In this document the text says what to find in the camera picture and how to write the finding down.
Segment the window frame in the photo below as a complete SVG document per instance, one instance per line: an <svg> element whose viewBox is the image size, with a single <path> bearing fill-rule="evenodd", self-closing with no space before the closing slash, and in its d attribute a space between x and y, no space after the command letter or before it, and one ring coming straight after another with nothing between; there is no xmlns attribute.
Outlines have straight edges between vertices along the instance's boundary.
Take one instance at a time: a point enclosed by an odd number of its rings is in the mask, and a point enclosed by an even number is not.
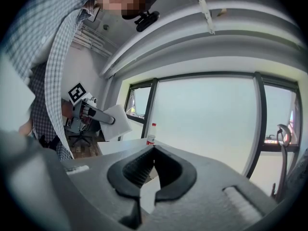
<svg viewBox="0 0 308 231"><path fill-rule="evenodd" d="M149 98L148 98L148 103L146 106L146 112L144 115L144 120L138 117L127 115L128 119L134 120L136 122L143 124L141 138L145 138L148 133L148 128L150 126L149 123L150 123L152 108L153 108L153 104L154 104L154 100L156 96L156 89L157 89L158 82L179 80L179 79L189 79L189 78L201 78L201 77L243 77L243 78L252 78L254 80L255 89L257 92L256 93L257 105L258 105L257 112L259 115L259 122L257 124L255 144L250 154L250 160L249 162L247 162L246 169L243 172L243 175L246 176L247 178L250 178L252 176L256 168L261 152L281 153L279 149L277 148L276 144L265 143L266 128L267 128L267 100L266 100L266 93L265 93L265 85L290 90L296 93L296 102L299 107L300 118L298 118L297 116L295 116L295 118L297 119L297 122L300 123L300 125L299 125L299 132L298 132L299 134L298 144L290 145L288 147L288 152L294 153L294 156L291 161L290 168L289 168L289 172L291 172L298 159L298 153L299 153L299 148L301 144L302 130L303 130L303 108L302 108L301 95L300 95L298 83L296 81L293 82L287 79L283 79L281 77L265 75L259 72L247 73L247 72L233 72L233 71L213 71L213 72L191 73L191 74L163 77L159 79L153 78L151 80L147 80L144 82L130 85L127 98L126 98L126 102L125 102L125 110L127 108L128 99L129 99L131 90L138 89L138 88L151 87Z"/></svg>

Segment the floor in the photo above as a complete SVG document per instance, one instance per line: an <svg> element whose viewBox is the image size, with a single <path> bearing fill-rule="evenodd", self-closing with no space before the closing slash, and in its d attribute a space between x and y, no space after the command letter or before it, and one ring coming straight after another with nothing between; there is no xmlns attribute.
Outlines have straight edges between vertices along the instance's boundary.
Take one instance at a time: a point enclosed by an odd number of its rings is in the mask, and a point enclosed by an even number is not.
<svg viewBox="0 0 308 231"><path fill-rule="evenodd" d="M75 159L102 155L100 149L97 146L97 142L105 142L103 136L101 134L99 136L96 136L95 133L88 133L86 135L92 136L92 139L88 139L88 141L90 142L90 147L84 141L79 141L75 144L74 147L72 147L72 144L76 139L75 138L69 139L67 136L68 145Z"/></svg>

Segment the checkered shirt sleeve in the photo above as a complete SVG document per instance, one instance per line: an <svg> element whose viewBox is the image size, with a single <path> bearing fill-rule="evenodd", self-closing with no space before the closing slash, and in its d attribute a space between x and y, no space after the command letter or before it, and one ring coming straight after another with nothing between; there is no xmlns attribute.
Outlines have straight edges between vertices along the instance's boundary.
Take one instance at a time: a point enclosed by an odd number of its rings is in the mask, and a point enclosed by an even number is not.
<svg viewBox="0 0 308 231"><path fill-rule="evenodd" d="M47 138L52 137L54 132L58 135L61 146L66 148L62 150L62 153L59 149L60 159L72 157L65 138L61 113L61 78L64 60L79 24L89 17L89 14L81 9L87 1L29 0L20 10L3 39L6 54L20 78L25 80L39 53L42 38L56 31L45 70L44 94L47 113L39 113L37 121L43 124L36 123L38 127L35 126L35 130L38 134L42 134L39 128L43 129L48 133L45 134ZM46 114L54 129L53 132L51 132L50 124L42 118Z"/></svg>

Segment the white wall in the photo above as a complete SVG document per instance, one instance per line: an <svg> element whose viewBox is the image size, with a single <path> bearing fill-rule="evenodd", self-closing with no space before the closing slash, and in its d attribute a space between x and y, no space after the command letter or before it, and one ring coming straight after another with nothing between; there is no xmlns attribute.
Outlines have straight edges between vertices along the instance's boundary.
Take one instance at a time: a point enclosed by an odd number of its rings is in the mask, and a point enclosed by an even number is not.
<svg viewBox="0 0 308 231"><path fill-rule="evenodd" d="M97 107L101 109L106 81L101 79L98 74L105 62L106 58L87 48L82 46L80 46L80 49L70 47L64 63L61 86L62 98L69 100L67 92L81 82L86 91L98 99Z"/></svg>

